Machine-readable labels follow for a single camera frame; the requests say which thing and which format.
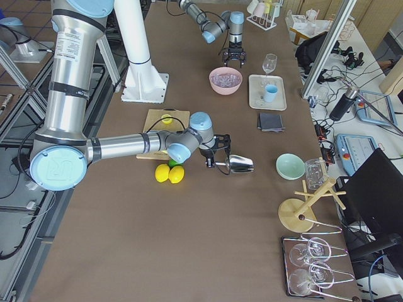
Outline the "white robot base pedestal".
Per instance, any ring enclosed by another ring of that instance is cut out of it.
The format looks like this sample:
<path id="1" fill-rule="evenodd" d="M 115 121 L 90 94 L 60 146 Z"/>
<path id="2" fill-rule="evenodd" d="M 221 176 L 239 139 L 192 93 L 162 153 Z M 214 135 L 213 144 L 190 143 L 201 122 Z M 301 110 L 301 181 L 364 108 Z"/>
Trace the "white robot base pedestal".
<path id="1" fill-rule="evenodd" d="M 115 1 L 114 9 L 129 61 L 122 100 L 163 103 L 169 75 L 152 64 L 140 2 Z"/>

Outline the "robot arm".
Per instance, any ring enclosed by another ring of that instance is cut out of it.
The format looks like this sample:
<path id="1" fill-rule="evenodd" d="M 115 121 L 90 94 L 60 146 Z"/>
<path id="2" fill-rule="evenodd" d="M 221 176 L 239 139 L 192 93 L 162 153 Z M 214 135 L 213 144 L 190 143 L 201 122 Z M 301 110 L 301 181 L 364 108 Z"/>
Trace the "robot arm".
<path id="1" fill-rule="evenodd" d="M 129 61 L 124 101 L 160 104 L 168 75 L 153 66 L 138 1 L 53 1 L 57 32 L 44 124 L 36 131 L 30 175 L 41 187 L 63 191 L 79 184 L 88 166 L 102 159 L 165 150 L 176 162 L 199 150 L 213 163 L 219 139 L 207 113 L 191 115 L 178 132 L 154 131 L 110 138 L 88 138 L 84 114 L 96 49 L 105 35 L 107 17 L 115 13 Z"/>
<path id="2" fill-rule="evenodd" d="M 229 46 L 222 49 L 225 66 L 232 60 L 239 61 L 240 67 L 246 63 L 246 51 L 242 47 L 243 12 L 224 11 L 218 21 L 211 21 L 208 12 L 202 11 L 193 1 L 178 1 L 178 6 L 198 24 L 207 43 L 213 43 L 224 32 L 229 34 Z"/>

